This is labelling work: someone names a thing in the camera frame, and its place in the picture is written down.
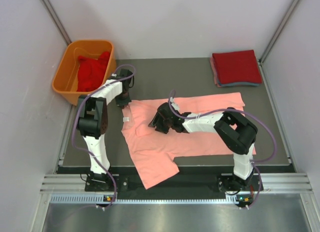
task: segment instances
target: metal floor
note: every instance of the metal floor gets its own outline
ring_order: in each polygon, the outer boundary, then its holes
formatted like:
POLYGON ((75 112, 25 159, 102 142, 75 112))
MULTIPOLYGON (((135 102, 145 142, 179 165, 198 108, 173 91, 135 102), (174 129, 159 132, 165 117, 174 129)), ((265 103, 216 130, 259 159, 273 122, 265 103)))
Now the metal floor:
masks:
POLYGON ((311 232, 299 194, 262 194, 249 211, 233 204, 115 204, 65 220, 83 206, 50 204, 43 232, 311 232))
MULTIPOLYGON (((212 94, 240 92, 245 103, 244 110, 261 119, 274 133, 278 143, 278 154, 264 165, 288 165, 289 161, 277 122, 264 84, 259 87, 238 86, 218 88, 214 84, 209 58, 168 58, 118 60, 118 65, 132 64, 137 69, 135 85, 130 89, 132 100, 163 99, 176 89, 177 97, 195 97, 212 94)), ((112 167, 133 167, 129 150, 121 133, 123 114, 115 102, 108 105, 109 124, 105 136, 107 157, 112 167)), ((273 149, 268 133, 257 123, 255 159, 267 158, 273 149)), ((86 147, 85 141, 76 133, 76 143, 86 147)), ((233 165, 232 155, 178 157, 178 166, 228 166, 233 165)), ((63 161, 64 167, 88 167, 89 155, 72 147, 69 140, 63 161)))

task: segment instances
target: folded red cloth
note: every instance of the folded red cloth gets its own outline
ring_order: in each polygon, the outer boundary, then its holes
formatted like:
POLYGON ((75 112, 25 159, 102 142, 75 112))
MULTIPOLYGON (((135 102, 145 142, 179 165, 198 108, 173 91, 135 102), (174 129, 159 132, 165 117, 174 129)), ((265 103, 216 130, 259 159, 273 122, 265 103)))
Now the folded red cloth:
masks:
POLYGON ((90 92, 99 88, 104 81, 110 52, 103 52, 98 59, 79 56, 78 92, 90 92))
POLYGON ((212 57, 218 79, 222 85, 236 82, 262 83, 253 50, 213 53, 212 57))

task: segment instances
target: orange plastic basket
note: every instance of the orange plastic basket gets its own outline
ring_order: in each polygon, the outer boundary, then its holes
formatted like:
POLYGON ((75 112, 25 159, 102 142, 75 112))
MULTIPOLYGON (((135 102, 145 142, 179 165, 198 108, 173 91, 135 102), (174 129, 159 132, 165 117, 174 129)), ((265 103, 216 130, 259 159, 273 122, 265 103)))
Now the orange plastic basket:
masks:
POLYGON ((102 84, 106 82, 117 67, 113 44, 107 40, 77 40, 69 44, 53 78, 53 90, 76 106, 80 95, 88 95, 92 92, 77 92, 78 69, 80 66, 78 56, 98 59, 106 51, 110 52, 110 59, 102 84))

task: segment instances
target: metal pole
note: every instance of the metal pole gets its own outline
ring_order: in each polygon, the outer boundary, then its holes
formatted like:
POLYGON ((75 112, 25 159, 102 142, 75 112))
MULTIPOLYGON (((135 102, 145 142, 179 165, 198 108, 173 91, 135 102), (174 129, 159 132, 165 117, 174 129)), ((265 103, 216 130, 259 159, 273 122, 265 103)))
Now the metal pole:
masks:
POLYGON ((259 62, 260 62, 261 65, 263 65, 263 63, 266 61, 266 58, 268 57, 270 51, 274 47, 274 45, 275 45, 276 41, 278 40, 280 34, 282 33, 283 29, 287 25, 287 22, 289 21, 290 17, 292 16, 294 11, 298 7, 298 4, 299 4, 300 1, 301 0, 293 0, 292 1, 289 9, 287 10, 287 12, 285 13, 284 17, 282 18, 281 23, 279 24, 278 28, 276 29, 275 33, 273 34, 268 46, 264 50, 264 52, 262 54, 262 57, 259 59, 259 62))
POLYGON ((71 39, 67 33, 67 31, 65 30, 63 24, 61 23, 55 9, 53 8, 50 0, 41 0, 43 2, 43 5, 45 6, 46 10, 48 11, 50 17, 52 18, 55 26, 57 27, 57 29, 59 30, 60 34, 62 35, 65 43, 67 45, 71 44, 71 39))

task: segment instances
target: red cloth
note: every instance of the red cloth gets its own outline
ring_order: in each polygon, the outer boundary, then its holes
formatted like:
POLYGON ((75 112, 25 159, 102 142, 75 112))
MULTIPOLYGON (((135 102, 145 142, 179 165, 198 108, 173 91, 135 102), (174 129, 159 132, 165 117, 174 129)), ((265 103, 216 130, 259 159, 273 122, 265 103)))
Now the red cloth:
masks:
POLYGON ((217 76, 222 85, 236 82, 262 83, 253 50, 213 53, 212 57, 217 76))
POLYGON ((78 92, 90 92, 99 88, 104 81, 110 52, 103 52, 98 59, 79 56, 78 92))

